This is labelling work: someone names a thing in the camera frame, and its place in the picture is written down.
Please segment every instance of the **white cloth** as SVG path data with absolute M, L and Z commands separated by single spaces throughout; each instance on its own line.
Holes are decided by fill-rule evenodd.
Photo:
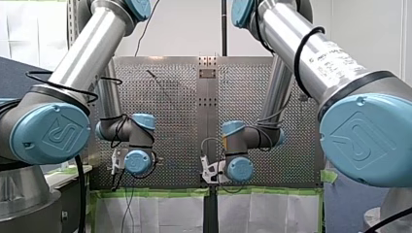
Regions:
M 320 197 L 284 194 L 219 196 L 220 233 L 320 232 Z
M 126 209 L 125 198 L 98 199 L 94 232 L 120 233 Z M 203 197 L 133 197 L 130 211 L 123 233 L 203 233 Z

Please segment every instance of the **metal tube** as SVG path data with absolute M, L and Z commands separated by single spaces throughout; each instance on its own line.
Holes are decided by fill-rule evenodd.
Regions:
M 292 71 L 297 48 L 314 26 L 292 4 L 278 0 L 265 0 L 258 12 L 263 39 Z M 325 102 L 336 91 L 368 73 L 322 33 L 310 37 L 300 56 L 301 80 L 318 103 Z
M 105 69 L 104 76 L 115 79 L 115 63 L 110 60 Z M 118 84 L 115 81 L 101 79 L 98 83 L 100 104 L 103 118 L 119 117 L 122 113 Z
M 258 123 L 280 122 L 283 118 L 282 109 L 291 95 L 292 72 L 279 56 L 273 58 L 272 73 L 266 90 L 263 108 Z
M 95 8 L 90 21 L 49 81 L 88 90 L 112 58 L 125 29 L 126 23 L 110 8 Z

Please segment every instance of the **pegboard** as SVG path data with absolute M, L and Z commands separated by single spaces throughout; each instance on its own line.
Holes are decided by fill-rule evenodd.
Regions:
M 115 59 L 121 106 L 124 113 L 156 117 L 154 151 L 163 158 L 143 180 L 125 174 L 121 185 L 149 187 L 198 187 L 196 80 L 197 57 Z M 155 74 L 153 78 L 147 71 Z M 110 188 L 113 149 L 98 141 L 100 162 L 91 174 L 91 188 Z
M 200 62 L 210 60 L 209 64 Z M 157 118 L 154 151 L 163 158 L 153 174 L 135 181 L 125 176 L 121 185 L 140 187 L 200 187 L 200 142 L 221 137 L 221 125 L 258 119 L 270 75 L 271 57 L 120 57 L 115 59 L 122 109 L 131 115 Z M 210 73 L 215 77 L 202 77 Z M 156 75 L 154 79 L 147 70 Z M 250 150 L 256 168 L 249 184 L 316 187 L 323 155 L 317 147 L 316 103 L 301 100 L 295 84 L 285 112 L 285 143 L 271 152 Z M 90 177 L 92 189 L 111 187 L 109 142 L 97 140 L 98 162 Z M 216 145 L 208 146 L 211 162 Z
M 272 59 L 219 57 L 219 125 L 242 119 L 255 124 L 260 115 L 271 74 Z M 286 187 L 321 185 L 323 154 L 317 147 L 317 109 L 296 83 L 281 124 L 286 140 L 272 151 L 249 150 L 255 173 L 248 184 Z

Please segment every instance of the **gray joint housing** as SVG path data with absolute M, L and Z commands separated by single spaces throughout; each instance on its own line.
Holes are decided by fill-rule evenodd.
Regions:
M 259 132 L 259 130 L 269 136 L 272 145 L 270 145 L 270 141 L 264 133 Z M 268 129 L 258 125 L 254 127 L 246 126 L 236 133 L 226 136 L 226 155 L 246 154 L 250 149 L 275 147 L 280 139 L 280 129 Z
M 152 154 L 154 131 L 139 125 L 132 118 L 126 119 L 124 123 L 123 121 L 123 117 L 100 119 L 96 131 L 100 133 L 100 138 L 103 140 L 112 141 L 118 136 L 115 141 L 128 142 L 134 150 Z

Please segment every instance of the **light blue joint cover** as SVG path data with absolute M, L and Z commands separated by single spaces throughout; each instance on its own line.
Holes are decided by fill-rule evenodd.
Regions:
M 97 122 L 97 124 L 96 124 L 96 129 L 95 129 L 95 132 L 94 132 L 94 133 L 96 134 L 96 137 L 97 137 L 98 139 L 100 139 L 100 140 L 106 140 L 106 139 L 103 137 L 103 134 L 102 134 L 102 131 L 101 131 L 101 123 L 100 123 L 100 121 Z
M 234 0 L 231 10 L 233 25 L 239 28 L 246 28 L 253 7 L 254 0 Z
M 412 102 L 360 94 L 335 103 L 321 122 L 327 158 L 360 183 L 412 186 Z
M 135 175 L 143 175 L 151 166 L 151 158 L 142 150 L 133 150 L 124 159 L 126 170 Z
M 155 130 L 155 117 L 148 114 L 134 114 L 131 118 L 140 126 L 150 130 Z
M 234 133 L 239 132 L 240 130 L 244 129 L 246 127 L 246 124 L 242 120 L 233 120 L 233 121 L 228 121 L 225 122 L 222 125 L 222 132 L 225 135 L 225 137 L 230 136 Z
M 227 165 L 226 174 L 234 182 L 248 182 L 254 174 L 254 165 L 249 158 L 236 157 Z
M 276 143 L 275 147 L 279 147 L 285 142 L 285 131 L 283 129 L 280 129 L 279 131 L 279 140 Z
M 145 21 L 151 15 L 151 2 L 149 0 L 125 0 L 127 7 L 139 21 Z
M 78 155 L 90 135 L 88 117 L 66 103 L 45 104 L 23 116 L 10 135 L 13 154 L 28 164 L 57 164 Z

